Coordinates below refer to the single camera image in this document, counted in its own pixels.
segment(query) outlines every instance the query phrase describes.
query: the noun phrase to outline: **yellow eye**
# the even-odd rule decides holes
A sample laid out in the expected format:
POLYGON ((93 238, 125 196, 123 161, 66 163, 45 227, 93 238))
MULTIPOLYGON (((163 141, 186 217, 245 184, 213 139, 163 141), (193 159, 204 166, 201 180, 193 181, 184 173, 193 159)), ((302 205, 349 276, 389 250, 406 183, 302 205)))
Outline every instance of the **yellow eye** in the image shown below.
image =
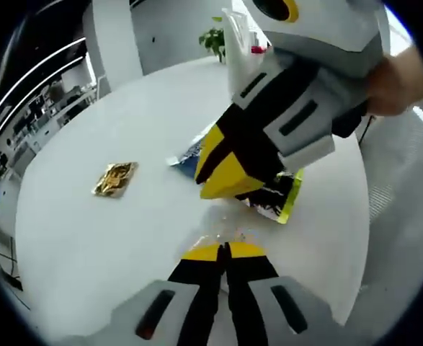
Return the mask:
POLYGON ((253 0, 253 2, 259 11, 272 19, 294 23, 299 18, 295 0, 253 0))
POLYGON ((288 6, 288 11, 290 12, 290 16, 285 21, 294 23, 299 18, 298 6, 296 6, 295 0, 283 0, 283 2, 288 6))

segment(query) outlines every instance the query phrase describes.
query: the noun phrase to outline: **white table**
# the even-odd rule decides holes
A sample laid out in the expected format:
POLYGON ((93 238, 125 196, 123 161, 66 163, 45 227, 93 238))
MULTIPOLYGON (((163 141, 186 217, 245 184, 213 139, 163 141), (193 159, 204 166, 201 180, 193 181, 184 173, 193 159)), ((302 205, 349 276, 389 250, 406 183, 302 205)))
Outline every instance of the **white table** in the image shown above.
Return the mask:
MULTIPOLYGON (((227 108, 227 90, 226 67, 213 58, 151 74, 83 111, 29 165, 17 209, 17 258, 32 312, 50 340, 103 327, 114 307, 169 276, 210 207, 226 208, 199 199, 200 187, 165 159, 227 108), (107 164, 125 161, 140 164, 125 195, 93 196, 107 164)), ((238 213, 240 226, 261 235, 279 274, 317 293, 345 323, 369 232, 355 137, 338 139, 336 153, 305 170, 288 225, 238 213)))

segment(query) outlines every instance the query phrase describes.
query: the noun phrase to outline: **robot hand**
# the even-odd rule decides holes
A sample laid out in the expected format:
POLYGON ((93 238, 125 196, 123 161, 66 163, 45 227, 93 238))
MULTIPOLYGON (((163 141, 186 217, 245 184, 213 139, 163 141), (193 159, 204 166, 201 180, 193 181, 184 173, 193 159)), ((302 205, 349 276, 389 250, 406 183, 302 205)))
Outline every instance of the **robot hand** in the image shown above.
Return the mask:
POLYGON ((205 183, 202 198, 258 190, 282 170, 296 172, 331 153, 332 135, 350 136, 366 114, 365 76, 383 57, 373 12, 345 0, 246 5, 272 47, 203 141, 195 174, 205 183), (319 9, 323 17, 313 17, 319 9), (324 17, 339 24, 323 27, 324 17), (347 25, 346 38, 327 43, 347 25))
POLYGON ((279 277, 263 250, 231 242, 186 253, 167 281, 155 281, 112 313, 109 325, 62 346, 206 346, 224 271, 240 346, 362 345, 332 318, 328 304, 279 277))

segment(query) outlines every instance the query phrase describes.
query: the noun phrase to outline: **potted plant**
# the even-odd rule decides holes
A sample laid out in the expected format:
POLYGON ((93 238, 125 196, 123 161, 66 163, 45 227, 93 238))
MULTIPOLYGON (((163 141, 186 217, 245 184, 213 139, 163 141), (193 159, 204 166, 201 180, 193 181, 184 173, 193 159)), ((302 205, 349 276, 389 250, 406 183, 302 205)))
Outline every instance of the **potted plant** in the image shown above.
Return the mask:
MULTIPOLYGON (((222 17, 213 17, 213 21, 220 23, 223 21, 222 17)), ((213 52, 215 56, 219 57, 220 63, 226 62, 226 47, 224 45, 224 29, 211 28, 198 38, 200 45, 205 47, 208 52, 213 52)))

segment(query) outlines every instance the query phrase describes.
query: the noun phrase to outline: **ceiling light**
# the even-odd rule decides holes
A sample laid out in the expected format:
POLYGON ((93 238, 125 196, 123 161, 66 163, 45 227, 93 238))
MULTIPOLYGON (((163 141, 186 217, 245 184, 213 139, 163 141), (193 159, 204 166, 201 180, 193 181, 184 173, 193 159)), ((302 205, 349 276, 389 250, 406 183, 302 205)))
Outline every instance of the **ceiling light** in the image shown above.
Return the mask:
POLYGON ((0 107, 4 104, 4 102, 6 101, 7 97, 19 86, 19 84, 21 84, 24 79, 26 79, 33 71, 35 71, 37 68, 39 68, 40 66, 42 66, 46 61, 50 60, 51 58, 53 58, 54 56, 58 55, 60 52, 65 51, 67 48, 70 48, 74 45, 78 45, 80 42, 85 41, 85 37, 82 37, 76 41, 73 41, 72 43, 69 43, 68 45, 62 47, 61 49, 57 50, 56 52, 50 54, 49 56, 47 56, 46 58, 44 58, 43 60, 41 60, 41 62, 39 62, 37 65, 33 66, 24 76, 22 76, 19 81, 17 81, 12 88, 3 96, 3 98, 0 101, 0 107))
POLYGON ((59 4, 60 2, 62 2, 63 0, 54 0, 53 2, 49 3, 48 5, 46 5, 45 7, 43 7, 41 10, 39 10, 35 15, 40 14, 41 12, 46 11, 47 9, 49 9, 50 7, 59 4))
POLYGON ((59 72, 61 72, 62 70, 65 70, 66 68, 68 68, 70 65, 72 65, 73 63, 76 63, 77 61, 80 61, 81 59, 83 59, 83 57, 81 56, 80 58, 77 58, 75 60, 72 60, 70 63, 67 63, 66 65, 62 66, 60 69, 54 71, 52 74, 50 74, 48 77, 46 77, 45 79, 43 79, 39 84, 37 84, 35 86, 35 88, 33 88, 32 90, 30 90, 30 92, 25 95, 25 97, 23 99, 21 99, 19 101, 19 103, 16 105, 16 107, 13 108, 13 110, 8 114, 8 116, 6 117, 6 119, 4 120, 4 122, 1 124, 0 126, 0 133, 3 130, 3 127, 6 125, 6 123, 8 123, 8 120, 10 119, 10 117, 14 114, 14 112, 16 112, 17 108, 19 108, 19 106, 26 101, 38 88, 40 88, 44 83, 46 83, 48 80, 50 80, 51 78, 53 78, 56 74, 58 74, 59 72))

